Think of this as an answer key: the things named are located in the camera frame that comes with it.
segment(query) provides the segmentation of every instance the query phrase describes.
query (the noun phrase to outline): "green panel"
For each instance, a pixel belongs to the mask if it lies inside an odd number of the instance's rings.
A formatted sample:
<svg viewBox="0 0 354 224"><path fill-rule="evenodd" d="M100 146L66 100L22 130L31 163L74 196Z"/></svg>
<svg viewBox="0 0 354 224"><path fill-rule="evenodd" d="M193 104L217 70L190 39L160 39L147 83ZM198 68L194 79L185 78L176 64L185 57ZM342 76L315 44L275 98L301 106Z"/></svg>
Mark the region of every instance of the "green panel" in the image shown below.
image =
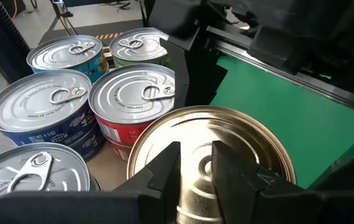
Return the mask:
<svg viewBox="0 0 354 224"><path fill-rule="evenodd" d="M354 110L233 57L212 101L267 126L288 151L299 186L307 188L354 144Z"/></svg>

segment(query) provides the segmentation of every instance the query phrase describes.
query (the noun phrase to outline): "floor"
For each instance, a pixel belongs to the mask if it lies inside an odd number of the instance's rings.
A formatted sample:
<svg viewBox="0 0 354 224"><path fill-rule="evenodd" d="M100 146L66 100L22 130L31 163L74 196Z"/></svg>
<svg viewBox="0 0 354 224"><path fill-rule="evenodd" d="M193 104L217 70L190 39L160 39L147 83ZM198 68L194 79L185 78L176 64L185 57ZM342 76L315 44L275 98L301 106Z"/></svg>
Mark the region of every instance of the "floor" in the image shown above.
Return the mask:
<svg viewBox="0 0 354 224"><path fill-rule="evenodd" d="M16 16L13 20L19 32L25 38L30 48L34 48L40 42L42 36L49 29L55 19L54 9L49 1L38 1L38 10L33 10L29 0L24 0L26 10ZM129 10L117 11L117 8L108 4L95 4L89 6L71 7L69 11L73 13L70 22L75 27L91 26L95 24L104 24L110 22L130 21L141 18L139 2L131 1ZM228 14L230 22L236 22L237 19ZM54 29L63 29L57 22ZM0 74L0 91L6 87L6 82Z"/></svg>

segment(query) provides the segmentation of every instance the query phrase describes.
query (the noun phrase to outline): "can lid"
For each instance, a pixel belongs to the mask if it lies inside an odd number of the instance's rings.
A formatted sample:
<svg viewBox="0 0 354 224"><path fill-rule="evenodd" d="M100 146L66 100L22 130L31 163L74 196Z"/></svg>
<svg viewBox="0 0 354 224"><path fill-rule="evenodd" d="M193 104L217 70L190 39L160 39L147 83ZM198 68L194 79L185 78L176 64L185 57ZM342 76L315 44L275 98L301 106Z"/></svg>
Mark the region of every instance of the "can lid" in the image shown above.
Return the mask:
<svg viewBox="0 0 354 224"><path fill-rule="evenodd" d="M171 142L181 143L178 223L223 223L212 182L212 141L223 141L242 156L296 182L292 162L270 130L248 115L227 108L193 106L152 123L138 138L128 162L130 178Z"/></svg>
<svg viewBox="0 0 354 224"><path fill-rule="evenodd" d="M114 57L127 61L146 61L165 56L167 51L160 45L160 38L169 36L155 28L140 28L123 33L110 43Z"/></svg>
<svg viewBox="0 0 354 224"><path fill-rule="evenodd" d="M47 153L45 155L49 155L50 161L45 163L45 156L37 156L31 161L43 166L28 167L31 165L28 163L29 159L40 153ZM41 168L48 168L46 167L48 164L50 164L48 178L43 185L43 190L88 191L90 189L90 176L84 160L67 146L43 142L16 147L0 154L0 196L8 193L9 189L11 192L40 189L42 185L40 176L47 171Z"/></svg>
<svg viewBox="0 0 354 224"><path fill-rule="evenodd" d="M93 85L90 106L114 123L152 121L174 106L174 72L154 64L128 65L102 76Z"/></svg>
<svg viewBox="0 0 354 224"><path fill-rule="evenodd" d="M93 58L102 51L102 42L88 35L71 35L45 42L27 56L27 63L36 69L70 68Z"/></svg>
<svg viewBox="0 0 354 224"><path fill-rule="evenodd" d="M0 130L27 132L56 124L80 109L90 90L90 79L73 70L22 78L0 92Z"/></svg>

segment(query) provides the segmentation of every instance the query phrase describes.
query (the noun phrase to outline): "gold can lid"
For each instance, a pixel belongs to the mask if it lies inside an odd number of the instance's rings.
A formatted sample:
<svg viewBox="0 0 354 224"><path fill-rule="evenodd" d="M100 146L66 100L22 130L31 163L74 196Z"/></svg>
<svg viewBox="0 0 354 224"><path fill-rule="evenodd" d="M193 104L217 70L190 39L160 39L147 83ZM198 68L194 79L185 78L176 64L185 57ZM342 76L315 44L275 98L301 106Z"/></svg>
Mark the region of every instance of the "gold can lid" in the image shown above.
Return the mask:
<svg viewBox="0 0 354 224"><path fill-rule="evenodd" d="M292 162L279 140L254 118L228 108L192 106L152 123L131 152L127 178L138 173L171 142L181 143L178 223L223 223L212 182L212 142L223 141L280 177L296 183Z"/></svg>

